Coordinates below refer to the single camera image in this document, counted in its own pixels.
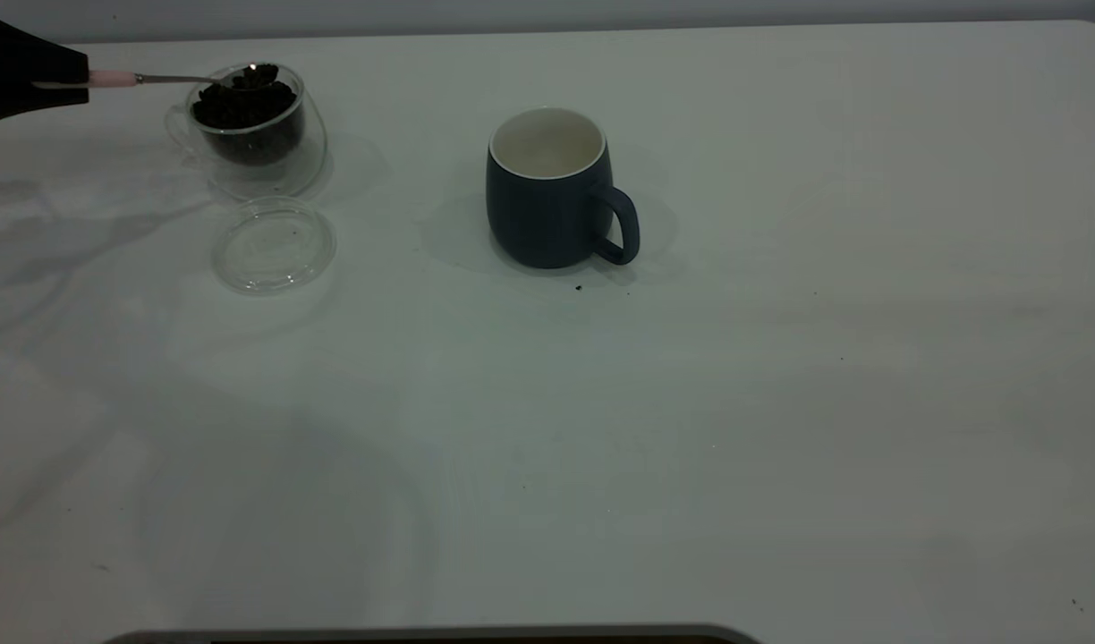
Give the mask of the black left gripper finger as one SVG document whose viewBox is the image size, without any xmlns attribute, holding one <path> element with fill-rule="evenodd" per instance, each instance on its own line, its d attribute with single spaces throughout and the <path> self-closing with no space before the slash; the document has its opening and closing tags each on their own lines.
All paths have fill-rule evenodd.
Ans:
<svg viewBox="0 0 1095 644">
<path fill-rule="evenodd" d="M 0 87 L 0 120 L 53 107 L 87 105 L 88 102 L 88 89 Z"/>
<path fill-rule="evenodd" d="M 0 21 L 0 84 L 85 84 L 89 59 L 81 51 L 32 36 Z"/>
</svg>

